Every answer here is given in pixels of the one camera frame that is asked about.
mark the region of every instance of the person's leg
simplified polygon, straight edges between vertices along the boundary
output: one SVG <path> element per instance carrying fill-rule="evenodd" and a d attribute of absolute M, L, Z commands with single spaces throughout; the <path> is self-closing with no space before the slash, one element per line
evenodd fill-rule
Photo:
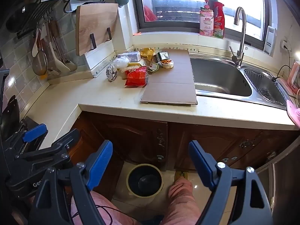
<path fill-rule="evenodd" d="M 114 209 L 117 209 L 108 199 L 106 199 L 105 197 L 103 197 L 102 195 L 91 191 L 91 196 L 95 202 L 96 205 L 99 206 L 109 206 L 112 207 Z M 109 209 L 109 208 L 105 208 L 109 214 L 112 217 L 113 220 L 113 225 L 140 225 L 140 223 L 118 211 L 115 211 L 113 209 Z M 104 222 L 106 225 L 110 224 L 110 217 L 109 215 L 106 213 L 106 211 L 103 208 L 98 208 L 98 211 L 101 215 L 101 217 L 103 218 Z M 73 216 L 75 213 L 77 213 L 77 207 L 75 204 L 75 200 L 74 197 L 72 197 L 72 201 L 71 201 L 71 216 Z M 82 225 L 80 216 L 76 216 L 73 218 L 73 222 L 74 225 Z"/>
<path fill-rule="evenodd" d="M 169 189 L 170 205 L 161 225 L 195 225 L 201 213 L 193 197 L 192 183 L 186 173 L 181 177 L 176 173 L 175 180 Z"/>

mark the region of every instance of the faucet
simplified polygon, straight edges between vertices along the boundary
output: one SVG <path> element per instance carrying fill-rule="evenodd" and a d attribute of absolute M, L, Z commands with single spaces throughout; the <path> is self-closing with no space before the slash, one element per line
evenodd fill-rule
<path fill-rule="evenodd" d="M 232 58 L 231 59 L 238 66 L 242 65 L 242 61 L 243 61 L 243 57 L 244 57 L 243 49 L 244 49 L 245 34 L 246 34 L 246 14 L 245 14 L 245 10 L 242 7 L 238 7 L 237 10 L 235 11 L 235 15 L 234 15 L 234 24 L 239 25 L 241 13 L 242 13 L 242 20 L 243 20 L 243 29 L 242 29 L 242 38 L 241 38 L 240 49 L 239 49 L 237 55 L 235 55 L 233 53 L 233 50 L 230 46 L 230 50 L 231 50 L 231 53 L 232 53 Z"/>

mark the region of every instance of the shoe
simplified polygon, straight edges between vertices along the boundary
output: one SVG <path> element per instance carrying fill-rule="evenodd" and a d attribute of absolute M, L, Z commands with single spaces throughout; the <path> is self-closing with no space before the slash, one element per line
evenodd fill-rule
<path fill-rule="evenodd" d="M 174 182 L 176 182 L 181 177 L 184 177 L 186 180 L 188 180 L 188 173 L 187 172 L 176 171 L 175 174 L 174 174 Z"/>

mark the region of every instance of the stainless steel sink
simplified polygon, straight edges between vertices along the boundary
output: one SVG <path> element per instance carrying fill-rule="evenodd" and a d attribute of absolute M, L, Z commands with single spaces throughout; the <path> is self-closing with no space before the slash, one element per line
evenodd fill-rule
<path fill-rule="evenodd" d="M 288 94 L 259 67 L 190 53 L 197 95 L 246 101 L 286 110 Z"/>

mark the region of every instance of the cardboard sheet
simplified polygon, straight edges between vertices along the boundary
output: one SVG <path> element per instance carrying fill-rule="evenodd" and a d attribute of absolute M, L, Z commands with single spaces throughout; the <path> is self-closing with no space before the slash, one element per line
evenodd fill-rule
<path fill-rule="evenodd" d="M 192 65 L 187 50 L 167 49 L 174 67 L 149 75 L 141 102 L 197 105 Z"/>

